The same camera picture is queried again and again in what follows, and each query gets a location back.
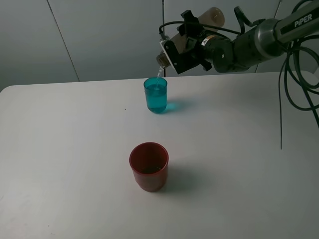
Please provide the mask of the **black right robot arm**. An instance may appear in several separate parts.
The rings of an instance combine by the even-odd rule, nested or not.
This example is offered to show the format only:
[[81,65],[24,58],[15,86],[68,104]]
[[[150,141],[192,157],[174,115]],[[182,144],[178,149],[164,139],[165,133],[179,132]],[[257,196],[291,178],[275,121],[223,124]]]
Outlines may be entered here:
[[178,74],[201,65],[205,71],[243,72],[277,58],[319,29],[319,3],[312,1],[288,17],[250,22],[239,7],[234,9],[240,25],[236,38],[220,34],[218,26],[201,23],[187,10],[178,28],[180,40],[167,41],[163,48]]

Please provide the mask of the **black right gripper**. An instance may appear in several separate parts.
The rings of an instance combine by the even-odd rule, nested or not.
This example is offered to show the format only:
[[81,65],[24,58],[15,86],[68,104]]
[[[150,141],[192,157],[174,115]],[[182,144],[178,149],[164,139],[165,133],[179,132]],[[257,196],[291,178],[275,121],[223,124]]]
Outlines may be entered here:
[[210,70],[211,63],[203,59],[202,42],[208,37],[214,37],[214,31],[201,26],[197,17],[190,10],[186,10],[181,14],[184,23],[177,30],[178,34],[174,37],[174,44],[179,53],[192,53],[200,65],[204,65],[204,69]]

